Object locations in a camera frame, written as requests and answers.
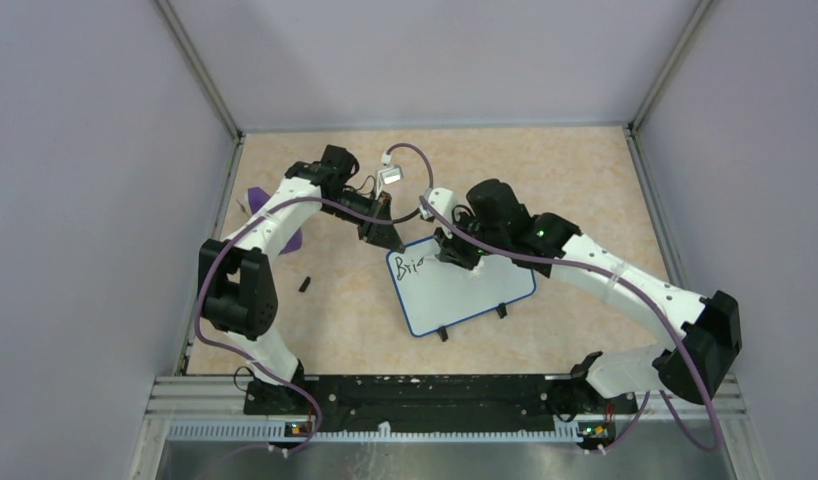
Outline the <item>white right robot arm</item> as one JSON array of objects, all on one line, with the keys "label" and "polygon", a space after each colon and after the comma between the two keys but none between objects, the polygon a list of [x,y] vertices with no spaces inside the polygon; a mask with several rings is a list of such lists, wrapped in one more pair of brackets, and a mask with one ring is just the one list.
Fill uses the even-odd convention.
[{"label": "white right robot arm", "polygon": [[706,297],[665,282],[600,246],[554,213],[531,214],[511,186],[488,179],[466,204],[445,188],[421,198],[424,219],[439,221],[434,238],[443,262],[475,270],[499,256],[546,278],[577,287],[646,329],[655,344],[589,354],[570,375],[574,404],[597,412],[611,398],[663,390],[687,402],[711,400],[742,347],[737,300]]}]

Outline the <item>blue framed whiteboard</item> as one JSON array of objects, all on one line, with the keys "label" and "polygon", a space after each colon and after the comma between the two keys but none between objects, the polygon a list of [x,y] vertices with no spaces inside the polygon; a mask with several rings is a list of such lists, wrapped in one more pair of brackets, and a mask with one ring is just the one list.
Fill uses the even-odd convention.
[{"label": "blue framed whiteboard", "polygon": [[532,296],[535,273],[509,259],[491,255],[473,270],[442,263],[420,263],[439,250],[427,237],[408,244],[403,253],[390,251],[385,263],[410,334],[415,338],[495,312],[502,304]]}]

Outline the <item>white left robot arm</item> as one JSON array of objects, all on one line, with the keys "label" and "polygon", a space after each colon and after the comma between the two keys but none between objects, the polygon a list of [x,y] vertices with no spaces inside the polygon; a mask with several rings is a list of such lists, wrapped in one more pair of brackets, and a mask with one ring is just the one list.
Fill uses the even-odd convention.
[{"label": "white left robot arm", "polygon": [[302,407],[306,388],[293,378],[299,359],[274,326],[279,300],[272,265],[320,211],[354,224],[367,244],[404,252],[391,216],[392,198],[384,190],[402,179],[403,172],[390,153],[383,154],[381,163],[373,193],[361,194],[348,184],[359,170],[358,160],[347,149],[328,145],[320,160],[295,162],[247,224],[200,248],[199,314],[232,341],[261,381],[270,384],[268,401],[282,413]]}]

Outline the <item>black marker cap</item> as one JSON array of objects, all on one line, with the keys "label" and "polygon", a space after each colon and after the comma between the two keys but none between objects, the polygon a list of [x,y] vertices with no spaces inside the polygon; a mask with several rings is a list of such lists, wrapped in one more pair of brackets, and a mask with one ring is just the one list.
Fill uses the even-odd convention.
[{"label": "black marker cap", "polygon": [[312,281],[312,278],[311,278],[310,276],[307,276],[307,277],[306,277],[306,278],[305,278],[305,279],[302,281],[302,283],[300,284],[300,286],[299,286],[299,288],[298,288],[298,291],[299,291],[300,293],[304,293],[304,292],[306,292],[306,291],[307,291],[307,289],[309,288],[310,284],[311,284],[311,281]]}]

